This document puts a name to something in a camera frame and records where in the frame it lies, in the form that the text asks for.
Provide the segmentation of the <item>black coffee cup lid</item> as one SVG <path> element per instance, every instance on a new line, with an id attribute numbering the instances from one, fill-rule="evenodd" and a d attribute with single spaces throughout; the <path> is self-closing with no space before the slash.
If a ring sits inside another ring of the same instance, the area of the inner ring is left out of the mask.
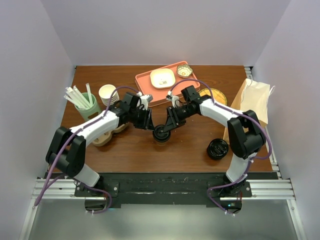
<path id="1" fill-rule="evenodd" d="M 164 131 L 165 126 L 163 124 L 157 125 L 153 132 L 152 136 L 155 141 L 159 143 L 165 143 L 171 138 L 171 132 L 170 131 Z"/>

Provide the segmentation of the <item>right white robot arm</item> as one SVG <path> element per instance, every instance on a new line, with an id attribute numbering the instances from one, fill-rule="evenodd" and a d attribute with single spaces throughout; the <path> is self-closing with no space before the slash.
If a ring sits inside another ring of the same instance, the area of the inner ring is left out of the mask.
<path id="1" fill-rule="evenodd" d="M 181 91 L 185 104 L 176 105 L 178 97 L 169 90 L 166 96 L 172 106 L 167 108 L 167 120 L 162 132 L 168 133 L 183 126 L 186 119 L 198 114 L 208 117 L 227 128 L 229 146 L 233 152 L 230 166 L 225 173 L 227 181 L 220 186 L 212 186 L 207 192 L 223 189 L 230 197 L 240 190 L 240 182 L 247 178 L 249 167 L 258 151 L 266 143 L 266 135 L 261 127 L 257 115 L 249 110 L 241 113 L 226 105 L 215 101 L 212 91 L 209 95 L 200 96 L 194 86 L 188 86 Z"/>

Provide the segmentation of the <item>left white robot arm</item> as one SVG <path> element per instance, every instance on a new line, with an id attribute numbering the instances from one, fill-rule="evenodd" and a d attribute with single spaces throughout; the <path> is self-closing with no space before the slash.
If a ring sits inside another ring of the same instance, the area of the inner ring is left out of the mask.
<path id="1" fill-rule="evenodd" d="M 126 123 L 132 123 L 137 129 L 154 130 L 152 110 L 148 108 L 152 100 L 150 94 L 127 92 L 122 100 L 91 120 L 71 128 L 58 128 L 46 154 L 46 162 L 85 184 L 86 191 L 92 196 L 99 196 L 104 184 L 99 181 L 100 175 L 85 164 L 87 146 L 104 133 Z"/>

